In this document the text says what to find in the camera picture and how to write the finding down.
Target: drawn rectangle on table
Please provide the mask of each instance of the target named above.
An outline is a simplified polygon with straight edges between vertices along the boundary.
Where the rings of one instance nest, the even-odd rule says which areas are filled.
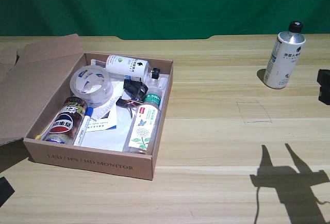
[[[270,122],[272,119],[259,102],[236,102],[244,123]]]

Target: clear tape roll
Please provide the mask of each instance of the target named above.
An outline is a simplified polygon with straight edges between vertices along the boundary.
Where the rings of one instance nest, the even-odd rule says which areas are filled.
[[[70,80],[75,96],[85,100],[89,107],[99,107],[112,96],[108,72],[100,66],[85,66],[76,71]]]

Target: white marker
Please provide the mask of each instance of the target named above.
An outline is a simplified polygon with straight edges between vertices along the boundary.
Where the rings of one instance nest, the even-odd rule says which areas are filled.
[[[74,146],[80,146],[81,142],[83,141],[83,138],[85,136],[89,120],[91,119],[91,116],[93,114],[93,107],[87,107],[85,117],[83,119],[83,122],[81,123],[81,126],[79,128],[78,134],[73,142]]]

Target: green curtain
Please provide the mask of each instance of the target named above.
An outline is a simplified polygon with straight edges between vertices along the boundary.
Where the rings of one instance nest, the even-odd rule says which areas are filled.
[[[330,0],[0,0],[0,36],[195,39],[276,34],[289,22],[330,33]]]

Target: cardboard box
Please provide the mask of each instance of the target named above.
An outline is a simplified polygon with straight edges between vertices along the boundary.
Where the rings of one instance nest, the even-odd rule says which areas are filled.
[[[73,73],[89,65],[91,59],[106,61],[108,56],[85,53],[77,34],[26,46],[18,63],[0,83],[0,143],[24,137],[24,145],[37,163],[152,180],[173,80],[171,60],[136,57],[148,60],[152,67],[169,74],[152,155],[34,139],[51,122],[65,99],[72,95],[69,82]]]

